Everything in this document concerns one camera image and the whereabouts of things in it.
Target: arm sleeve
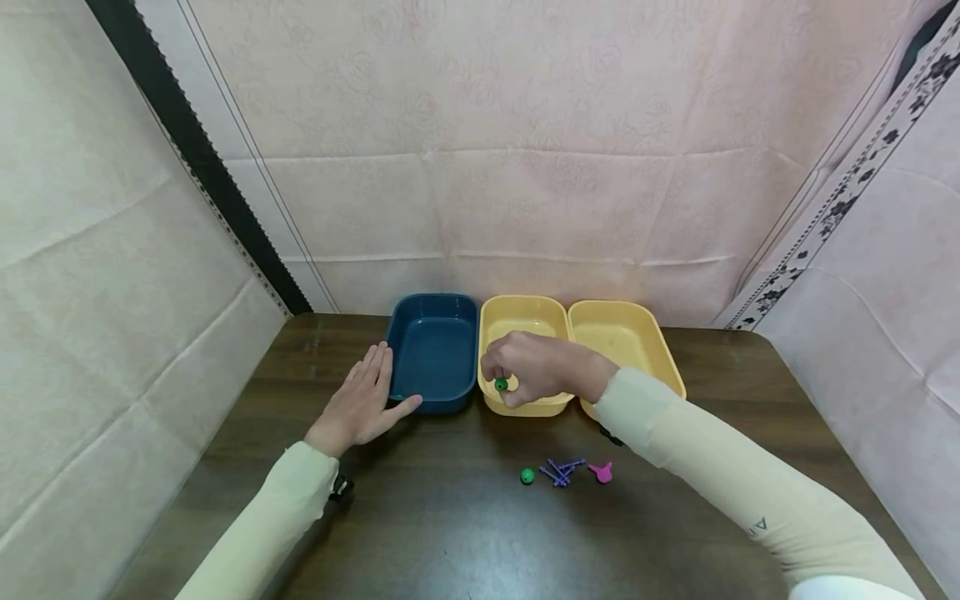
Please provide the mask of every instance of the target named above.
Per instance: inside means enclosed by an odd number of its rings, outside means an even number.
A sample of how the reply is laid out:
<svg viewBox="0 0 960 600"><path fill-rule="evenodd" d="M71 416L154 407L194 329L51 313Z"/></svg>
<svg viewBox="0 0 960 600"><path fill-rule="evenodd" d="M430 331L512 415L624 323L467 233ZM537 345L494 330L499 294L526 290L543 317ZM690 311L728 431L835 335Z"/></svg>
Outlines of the arm sleeve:
<svg viewBox="0 0 960 600"><path fill-rule="evenodd" d="M297 442L197 568L177 600L252 600L324 513L339 463Z"/></svg>
<svg viewBox="0 0 960 600"><path fill-rule="evenodd" d="M841 575L923 598L863 515L656 378L621 369L595 409L633 452L682 478L766 547L790 587Z"/></svg>

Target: wooden table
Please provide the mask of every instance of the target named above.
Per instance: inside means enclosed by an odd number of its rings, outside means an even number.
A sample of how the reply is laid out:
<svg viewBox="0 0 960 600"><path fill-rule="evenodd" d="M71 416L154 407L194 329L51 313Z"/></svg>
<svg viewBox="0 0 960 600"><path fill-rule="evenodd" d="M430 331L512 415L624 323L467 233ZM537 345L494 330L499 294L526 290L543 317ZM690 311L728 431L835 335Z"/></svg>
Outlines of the wooden table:
<svg viewBox="0 0 960 600"><path fill-rule="evenodd" d="M112 598L173 598L302 438L387 319L301 315L261 361ZM689 400L863 513L928 598L944 597L776 351L748 332L666 329ZM547 457L613 461L600 486L520 484ZM272 595L418 598L785 598L774 560L683 481L598 433L571 402L553 419L413 417L354 448L352 501L330 511Z"/></svg>

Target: white wall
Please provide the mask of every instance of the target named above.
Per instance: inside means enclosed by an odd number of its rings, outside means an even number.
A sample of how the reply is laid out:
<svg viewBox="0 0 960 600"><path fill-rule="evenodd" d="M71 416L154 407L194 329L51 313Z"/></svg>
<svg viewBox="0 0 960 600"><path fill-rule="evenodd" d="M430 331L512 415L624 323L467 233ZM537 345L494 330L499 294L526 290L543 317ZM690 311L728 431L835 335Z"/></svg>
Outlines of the white wall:
<svg viewBox="0 0 960 600"><path fill-rule="evenodd" d="M96 598L283 315L82 2L0 0L0 582Z"/></svg>

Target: plastic tray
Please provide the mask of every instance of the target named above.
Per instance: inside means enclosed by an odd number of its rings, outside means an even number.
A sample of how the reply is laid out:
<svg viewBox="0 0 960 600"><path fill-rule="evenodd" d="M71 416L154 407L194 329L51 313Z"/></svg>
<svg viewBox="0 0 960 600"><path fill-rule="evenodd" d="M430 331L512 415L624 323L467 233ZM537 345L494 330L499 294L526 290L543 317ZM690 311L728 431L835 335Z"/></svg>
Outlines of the plastic tray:
<svg viewBox="0 0 960 600"><path fill-rule="evenodd" d="M632 302L582 300L570 306L568 317L575 342L600 352L621 367L653 375L686 399L684 381L649 310ZM597 419L589 402L581 399L580 405L592 419Z"/></svg>
<svg viewBox="0 0 960 600"><path fill-rule="evenodd" d="M494 296L484 302L480 311L480 353L507 333L530 331L562 340L570 338L570 323L563 306L546 296ZM477 380L484 401L497 415L505 417L553 417L559 415L573 398L570 394L541 398L519 408L507 408L492 381L485 381L477 366ZM510 378L511 390L516 389L516 377Z"/></svg>
<svg viewBox="0 0 960 600"><path fill-rule="evenodd" d="M387 343L394 349L390 400L423 396L418 413L444 415L467 405L476 382L477 303L459 294L415 294L394 308Z"/></svg>

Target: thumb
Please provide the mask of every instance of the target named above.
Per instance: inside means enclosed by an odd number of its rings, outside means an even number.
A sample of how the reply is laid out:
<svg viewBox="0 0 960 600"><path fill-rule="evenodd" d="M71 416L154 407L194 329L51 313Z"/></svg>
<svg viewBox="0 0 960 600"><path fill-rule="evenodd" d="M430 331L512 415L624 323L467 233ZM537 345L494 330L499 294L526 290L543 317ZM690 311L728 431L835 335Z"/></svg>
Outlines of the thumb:
<svg viewBox="0 0 960 600"><path fill-rule="evenodd" d="M516 386L515 390L504 390L500 392L500 397L503 399L503 403L507 405L507 408L517 408L517 406L523 406L524 404L529 404L539 399L529 386L525 386L522 383Z"/></svg>
<svg viewBox="0 0 960 600"><path fill-rule="evenodd" d="M388 429L396 425L396 422L412 414L420 404L423 403L423 396L416 394L400 402L394 408L380 413L376 423L376 433L374 437L385 433Z"/></svg>

